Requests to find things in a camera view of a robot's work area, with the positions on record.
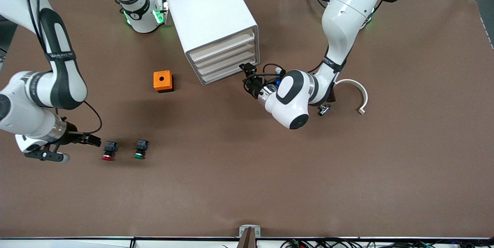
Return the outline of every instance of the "table surface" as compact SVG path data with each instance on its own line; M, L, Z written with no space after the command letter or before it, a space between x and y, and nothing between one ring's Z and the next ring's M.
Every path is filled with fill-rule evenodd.
M315 0L245 0L262 63L309 70L326 49ZM360 32L324 117L287 130L242 88L243 74L201 86L173 26L138 34L113 0L51 0L62 16L102 141L40 162L0 132L0 236L492 236L494 53L469 0L383 3ZM18 28L0 86L49 70ZM154 71L176 91L156 93ZM97 127L85 106L61 111ZM150 142L135 160L137 139Z

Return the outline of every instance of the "orange box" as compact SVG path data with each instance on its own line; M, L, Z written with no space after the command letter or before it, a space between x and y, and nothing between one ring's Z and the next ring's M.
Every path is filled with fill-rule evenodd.
M173 76L169 70L155 72L153 83L155 90L159 93L173 91Z

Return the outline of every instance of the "white box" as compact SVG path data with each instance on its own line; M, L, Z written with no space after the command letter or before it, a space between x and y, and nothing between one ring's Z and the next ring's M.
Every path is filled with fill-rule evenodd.
M167 0L185 56L207 85L259 64L257 23L244 0Z

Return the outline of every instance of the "brown tabletop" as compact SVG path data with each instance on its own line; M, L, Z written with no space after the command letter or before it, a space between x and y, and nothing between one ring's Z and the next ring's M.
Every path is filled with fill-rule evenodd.
M262 63L309 70L327 41L315 0L245 0ZM243 74L201 86L173 26L134 32L113 0L51 0L62 16L102 148L70 144L67 164L25 158L0 132L0 236L265 236L494 234L494 52L470 0L383 3L360 32L324 117L288 130L242 89ZM18 28L0 86L49 70ZM176 91L156 93L171 70ZM93 130L86 107L61 111ZM132 158L137 139L146 160Z

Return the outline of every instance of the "green light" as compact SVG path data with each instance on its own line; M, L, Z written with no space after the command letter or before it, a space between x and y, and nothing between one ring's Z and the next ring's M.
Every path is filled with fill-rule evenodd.
M153 15L155 16L156 22L158 24L163 23L163 16L161 16L161 12L157 12L157 11L153 10Z
M127 19L127 23L128 23L129 25L131 25L131 24L130 24L129 17L127 16L127 13L125 12L125 10L123 11L123 15L125 15L125 18Z

